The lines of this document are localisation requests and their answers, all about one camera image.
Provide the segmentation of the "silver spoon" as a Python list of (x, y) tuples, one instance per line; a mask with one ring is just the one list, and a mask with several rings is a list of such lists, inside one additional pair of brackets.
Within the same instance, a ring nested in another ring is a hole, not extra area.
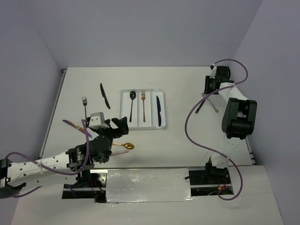
[(213, 102), (210, 100), (210, 98), (205, 94), (202, 93), (203, 97), (207, 97), (206, 100), (208, 100), (208, 102), (211, 104), (211, 106), (213, 107), (213, 109), (215, 110), (216, 113), (219, 113), (219, 110), (215, 107), (215, 105), (213, 104)]

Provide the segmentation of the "black spoon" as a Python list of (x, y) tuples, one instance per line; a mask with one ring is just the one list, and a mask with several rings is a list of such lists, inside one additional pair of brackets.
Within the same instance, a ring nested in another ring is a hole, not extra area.
[(133, 101), (136, 98), (136, 92), (131, 91), (130, 92), (130, 99), (131, 99), (131, 109), (130, 109), (130, 116), (129, 116), (129, 122), (132, 122), (132, 111), (133, 111)]

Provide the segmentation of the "copper fork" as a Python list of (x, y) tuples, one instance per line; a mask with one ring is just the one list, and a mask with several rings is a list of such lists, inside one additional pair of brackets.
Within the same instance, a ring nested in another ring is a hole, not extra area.
[(142, 104), (143, 104), (143, 122), (144, 123), (146, 122), (146, 116), (145, 116), (145, 99), (146, 99), (145, 91), (142, 91), (141, 92), (141, 100), (142, 100)]

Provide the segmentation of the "blue knife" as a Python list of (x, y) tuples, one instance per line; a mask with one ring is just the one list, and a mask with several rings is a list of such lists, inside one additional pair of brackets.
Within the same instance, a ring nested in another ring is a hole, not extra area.
[(156, 96), (157, 100), (157, 119), (158, 119), (158, 126), (160, 127), (162, 124), (162, 117), (161, 117), (161, 104), (160, 104), (160, 99), (158, 96)]

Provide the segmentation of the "silver fork with black handle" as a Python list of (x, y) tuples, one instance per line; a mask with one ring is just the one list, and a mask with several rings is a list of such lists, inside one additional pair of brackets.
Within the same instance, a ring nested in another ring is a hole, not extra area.
[(205, 99), (199, 104), (199, 106), (198, 106), (198, 108), (196, 109), (196, 111), (195, 111), (195, 113), (197, 114), (199, 111), (200, 111), (200, 109), (202, 108), (202, 106), (203, 106), (203, 104), (205, 103)]

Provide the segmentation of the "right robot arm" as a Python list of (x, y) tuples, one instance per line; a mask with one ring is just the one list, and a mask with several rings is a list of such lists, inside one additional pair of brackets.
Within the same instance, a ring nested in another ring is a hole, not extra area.
[(214, 76), (205, 77), (204, 96), (221, 89), (215, 94), (220, 95), (226, 103), (221, 123), (221, 129), (225, 135), (224, 144), (220, 150), (222, 155), (214, 153), (211, 156), (212, 167), (203, 173), (208, 183), (215, 183), (220, 178), (219, 170), (228, 167), (236, 145), (251, 135), (255, 127), (257, 102), (245, 97), (230, 77), (231, 71), (228, 66), (217, 66)]

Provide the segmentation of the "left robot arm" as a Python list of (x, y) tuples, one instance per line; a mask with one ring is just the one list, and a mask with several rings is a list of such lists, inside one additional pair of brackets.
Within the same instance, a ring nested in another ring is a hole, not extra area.
[(128, 135), (128, 119), (88, 117), (82, 120), (86, 142), (58, 155), (34, 160), (16, 152), (26, 162), (16, 163), (5, 157), (0, 161), (0, 197), (20, 198), (22, 190), (28, 194), (43, 186), (63, 183), (69, 184), (71, 176), (75, 184), (88, 186), (92, 181), (90, 170), (95, 163), (107, 163), (112, 155), (114, 139)]

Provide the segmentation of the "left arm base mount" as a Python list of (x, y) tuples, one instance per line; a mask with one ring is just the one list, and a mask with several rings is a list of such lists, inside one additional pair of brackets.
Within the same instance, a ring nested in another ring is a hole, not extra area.
[(95, 203), (107, 203), (107, 170), (81, 172), (74, 184), (64, 184), (62, 199), (91, 199)]

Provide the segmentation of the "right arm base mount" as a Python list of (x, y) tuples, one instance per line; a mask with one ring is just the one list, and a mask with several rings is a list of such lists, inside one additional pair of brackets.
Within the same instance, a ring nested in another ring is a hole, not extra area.
[(184, 179), (190, 183), (192, 196), (218, 195), (219, 191), (220, 195), (233, 195), (228, 169), (216, 168), (211, 159), (204, 169), (189, 170)]

